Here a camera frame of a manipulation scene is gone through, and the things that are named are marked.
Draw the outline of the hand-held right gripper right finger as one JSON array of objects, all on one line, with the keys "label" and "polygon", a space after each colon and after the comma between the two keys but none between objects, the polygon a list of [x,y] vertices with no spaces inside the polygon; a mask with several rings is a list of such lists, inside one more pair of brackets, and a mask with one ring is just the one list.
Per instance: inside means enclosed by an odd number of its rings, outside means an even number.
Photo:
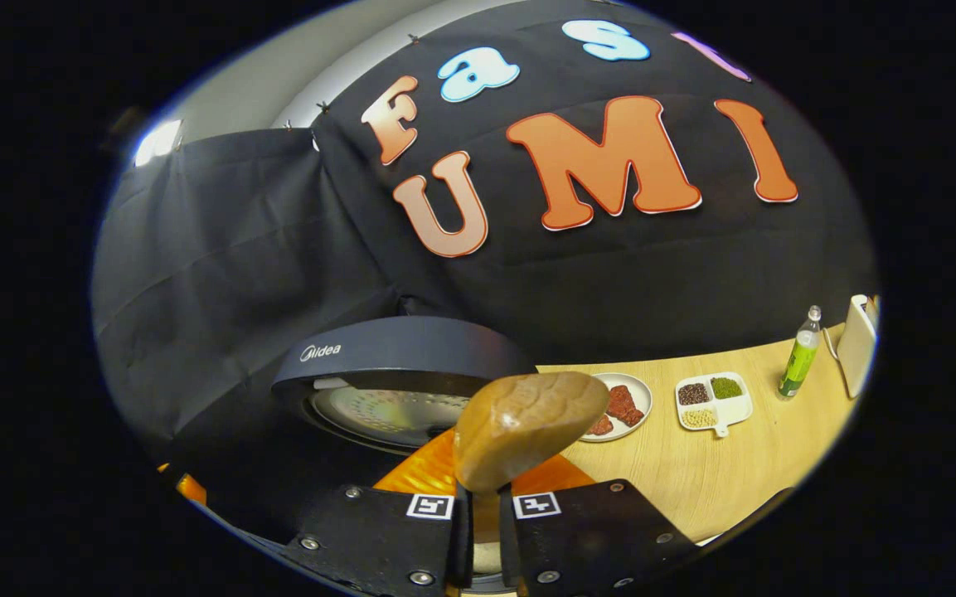
[{"label": "hand-held right gripper right finger", "polygon": [[554,456],[499,488],[500,581],[518,596],[633,596],[701,548],[624,478]]}]

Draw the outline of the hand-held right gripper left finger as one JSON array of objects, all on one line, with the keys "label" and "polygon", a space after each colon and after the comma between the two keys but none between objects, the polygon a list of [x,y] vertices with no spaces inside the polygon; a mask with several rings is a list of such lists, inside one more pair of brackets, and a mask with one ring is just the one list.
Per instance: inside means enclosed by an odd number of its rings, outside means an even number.
[{"label": "hand-held right gripper left finger", "polygon": [[454,432],[411,464],[443,464],[447,492],[341,485],[300,522],[284,559],[352,596],[459,596],[473,582],[473,495],[452,471]]}]

